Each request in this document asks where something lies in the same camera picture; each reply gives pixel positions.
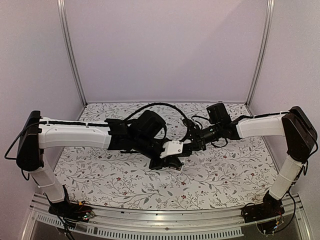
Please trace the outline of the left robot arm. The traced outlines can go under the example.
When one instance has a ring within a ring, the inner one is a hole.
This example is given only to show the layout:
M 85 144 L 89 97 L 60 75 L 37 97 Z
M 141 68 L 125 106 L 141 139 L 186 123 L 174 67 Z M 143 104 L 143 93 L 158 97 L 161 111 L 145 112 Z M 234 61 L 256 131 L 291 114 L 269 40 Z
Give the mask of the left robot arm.
M 47 166 L 44 150 L 54 147 L 91 147 L 109 151 L 132 150 L 150 159 L 149 168 L 180 168 L 180 157 L 184 149 L 181 140 L 158 139 L 160 130 L 167 130 L 166 122 L 149 108 L 150 103 L 137 109 L 124 119 L 105 121 L 70 121 L 42 117 L 39 110 L 30 113 L 24 127 L 4 154 L 6 160 L 15 161 L 27 172 L 38 187 L 55 204 L 63 216 L 74 213 L 65 187 L 57 180 L 53 170 Z

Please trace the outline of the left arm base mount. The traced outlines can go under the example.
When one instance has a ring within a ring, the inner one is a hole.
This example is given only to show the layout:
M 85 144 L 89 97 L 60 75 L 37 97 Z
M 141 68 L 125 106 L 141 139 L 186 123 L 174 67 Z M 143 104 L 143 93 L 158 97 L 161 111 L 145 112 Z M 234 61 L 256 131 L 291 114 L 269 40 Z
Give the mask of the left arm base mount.
M 89 219 L 95 216 L 93 208 L 86 205 L 86 201 L 73 203 L 69 199 L 69 194 L 66 187 L 63 185 L 64 199 L 63 201 L 53 203 L 47 198 L 50 207 L 48 212 L 50 214 L 62 217 L 71 222 L 88 222 Z

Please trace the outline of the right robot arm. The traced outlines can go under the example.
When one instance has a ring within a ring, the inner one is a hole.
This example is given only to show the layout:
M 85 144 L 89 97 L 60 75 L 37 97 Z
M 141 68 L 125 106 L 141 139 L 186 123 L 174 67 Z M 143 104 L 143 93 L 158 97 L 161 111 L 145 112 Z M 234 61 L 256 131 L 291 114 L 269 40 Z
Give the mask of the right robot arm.
M 286 151 L 281 136 L 233 140 L 223 148 L 210 145 L 186 159 L 174 183 L 177 199 L 188 209 L 259 204 L 274 183 Z

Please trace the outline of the white air conditioner remote control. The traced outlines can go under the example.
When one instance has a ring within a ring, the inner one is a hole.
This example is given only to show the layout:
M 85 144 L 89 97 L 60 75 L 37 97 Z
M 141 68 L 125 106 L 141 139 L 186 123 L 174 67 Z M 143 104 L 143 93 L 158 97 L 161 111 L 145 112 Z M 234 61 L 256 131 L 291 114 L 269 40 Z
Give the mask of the white air conditioner remote control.
M 185 165 L 187 157 L 177 157 L 172 156 L 169 163 L 169 168 L 174 171 L 181 172 L 183 169 L 183 166 Z

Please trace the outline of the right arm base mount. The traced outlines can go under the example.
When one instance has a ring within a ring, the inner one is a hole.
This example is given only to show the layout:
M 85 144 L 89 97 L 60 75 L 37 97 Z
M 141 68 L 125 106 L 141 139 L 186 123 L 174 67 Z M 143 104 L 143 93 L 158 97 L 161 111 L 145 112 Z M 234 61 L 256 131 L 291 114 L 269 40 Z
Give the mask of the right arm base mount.
M 256 226 L 263 235 L 273 235 L 283 223 L 285 213 L 282 200 L 273 198 L 269 191 L 264 195 L 262 203 L 248 203 L 241 209 L 245 223 L 259 222 Z

